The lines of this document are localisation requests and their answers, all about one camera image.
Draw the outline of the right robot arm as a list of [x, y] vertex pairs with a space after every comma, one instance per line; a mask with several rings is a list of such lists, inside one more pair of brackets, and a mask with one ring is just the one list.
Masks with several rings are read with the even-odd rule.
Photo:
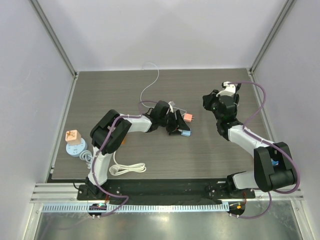
[[214, 114], [217, 132], [227, 141], [248, 152], [253, 158], [253, 170], [228, 176], [226, 194], [237, 198], [244, 189], [281, 193], [281, 188], [293, 186], [294, 192], [300, 177], [291, 157], [289, 146], [284, 142], [272, 142], [255, 134], [237, 119], [239, 95], [223, 95], [218, 90], [202, 97], [205, 110]]

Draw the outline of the pink charger plug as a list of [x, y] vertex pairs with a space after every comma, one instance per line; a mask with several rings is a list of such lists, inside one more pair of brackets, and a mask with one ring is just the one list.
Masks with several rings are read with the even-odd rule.
[[191, 123], [194, 120], [194, 117], [190, 113], [185, 113], [183, 116], [183, 120], [187, 123]]

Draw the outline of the light blue charger plug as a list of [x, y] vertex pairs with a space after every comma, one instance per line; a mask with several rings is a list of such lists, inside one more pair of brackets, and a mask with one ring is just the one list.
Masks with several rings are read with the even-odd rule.
[[190, 137], [191, 136], [191, 131], [190, 130], [182, 130], [181, 135], [184, 137]]

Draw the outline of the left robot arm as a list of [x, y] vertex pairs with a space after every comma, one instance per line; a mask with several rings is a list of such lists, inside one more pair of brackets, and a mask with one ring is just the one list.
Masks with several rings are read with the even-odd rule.
[[103, 185], [108, 179], [110, 160], [121, 146], [128, 133], [151, 133], [159, 127], [165, 128], [168, 135], [188, 137], [191, 129], [179, 109], [174, 109], [165, 101], [158, 101], [146, 113], [139, 115], [120, 114], [114, 109], [95, 125], [90, 132], [93, 154], [90, 173], [85, 179], [88, 193], [95, 200], [106, 195]]

